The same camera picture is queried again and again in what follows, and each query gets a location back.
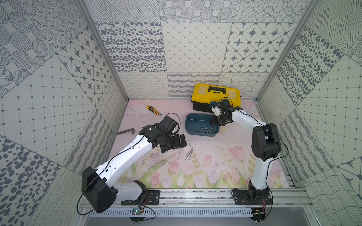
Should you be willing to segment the teal plastic storage box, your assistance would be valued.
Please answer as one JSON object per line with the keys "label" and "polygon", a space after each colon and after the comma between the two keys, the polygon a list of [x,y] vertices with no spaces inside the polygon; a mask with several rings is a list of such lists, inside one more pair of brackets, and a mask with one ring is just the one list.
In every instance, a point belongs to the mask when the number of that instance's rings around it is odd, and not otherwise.
{"label": "teal plastic storage box", "polygon": [[212,115],[191,113],[186,116],[185,130],[190,135],[214,137],[220,131],[219,126],[211,125]]}

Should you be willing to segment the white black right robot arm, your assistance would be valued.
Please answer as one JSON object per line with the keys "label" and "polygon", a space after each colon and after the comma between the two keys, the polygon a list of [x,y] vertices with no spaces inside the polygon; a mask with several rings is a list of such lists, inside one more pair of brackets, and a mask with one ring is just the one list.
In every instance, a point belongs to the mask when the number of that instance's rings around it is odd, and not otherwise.
{"label": "white black right robot arm", "polygon": [[248,186],[248,199],[256,202],[269,196],[269,174],[281,151],[277,126],[265,123],[248,114],[241,107],[233,107],[229,99],[222,99],[211,107],[215,114],[211,125],[225,126],[236,122],[252,133],[251,149],[257,158],[254,175]]}

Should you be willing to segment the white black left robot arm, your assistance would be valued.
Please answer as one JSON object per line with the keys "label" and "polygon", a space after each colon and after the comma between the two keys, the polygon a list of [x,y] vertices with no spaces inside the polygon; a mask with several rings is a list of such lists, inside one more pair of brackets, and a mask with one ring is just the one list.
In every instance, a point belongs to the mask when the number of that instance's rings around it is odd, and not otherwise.
{"label": "white black left robot arm", "polygon": [[186,147],[185,135],[179,134],[180,125],[180,120],[175,121],[166,114],[161,122],[144,126],[135,139],[110,160],[96,168],[87,167],[82,173],[81,197],[87,199],[96,213],[106,211],[115,202],[139,207],[156,204],[157,194],[139,180],[119,183],[118,179],[155,148],[165,153]]}

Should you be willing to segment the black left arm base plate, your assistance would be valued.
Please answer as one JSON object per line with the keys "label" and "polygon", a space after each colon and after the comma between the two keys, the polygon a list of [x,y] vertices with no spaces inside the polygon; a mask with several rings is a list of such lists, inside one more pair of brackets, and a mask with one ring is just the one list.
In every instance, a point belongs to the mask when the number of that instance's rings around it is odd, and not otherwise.
{"label": "black left arm base plate", "polygon": [[123,197],[121,205],[158,205],[160,198],[159,190],[150,190],[141,181],[135,180],[130,184],[122,186]]}

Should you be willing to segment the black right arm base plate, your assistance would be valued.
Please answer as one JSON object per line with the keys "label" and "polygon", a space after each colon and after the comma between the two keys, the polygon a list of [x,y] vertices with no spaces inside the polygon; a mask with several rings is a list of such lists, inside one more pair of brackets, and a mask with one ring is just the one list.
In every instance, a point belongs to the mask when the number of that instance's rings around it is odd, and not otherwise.
{"label": "black right arm base plate", "polygon": [[236,205],[271,205],[272,196],[270,190],[239,190],[233,189],[231,191],[232,197]]}

